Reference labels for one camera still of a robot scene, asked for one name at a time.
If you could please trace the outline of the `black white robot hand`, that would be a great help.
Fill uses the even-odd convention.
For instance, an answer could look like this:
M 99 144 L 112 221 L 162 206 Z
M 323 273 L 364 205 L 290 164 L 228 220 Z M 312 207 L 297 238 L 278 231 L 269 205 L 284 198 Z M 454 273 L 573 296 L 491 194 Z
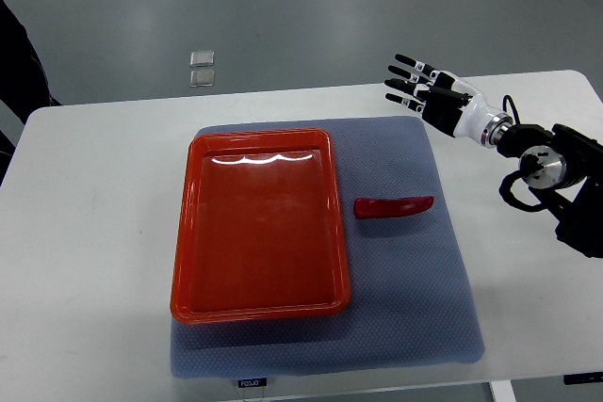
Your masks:
M 423 61 L 397 54 L 394 74 L 384 81 L 385 98 L 403 105 L 449 137 L 470 138 L 484 148 L 494 148 L 502 135 L 518 124 L 516 114 L 488 104 L 484 94 L 463 78 Z

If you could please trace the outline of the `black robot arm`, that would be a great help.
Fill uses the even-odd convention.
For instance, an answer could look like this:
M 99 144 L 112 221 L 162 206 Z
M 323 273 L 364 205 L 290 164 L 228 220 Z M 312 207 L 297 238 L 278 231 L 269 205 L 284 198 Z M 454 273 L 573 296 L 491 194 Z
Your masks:
M 518 210 L 549 211 L 559 241 L 588 258 L 602 257 L 602 145 L 562 124 L 550 131 L 522 123 L 513 98 L 503 111 L 514 124 L 497 134 L 497 151 L 518 159 L 518 170 L 501 182 L 501 198 Z

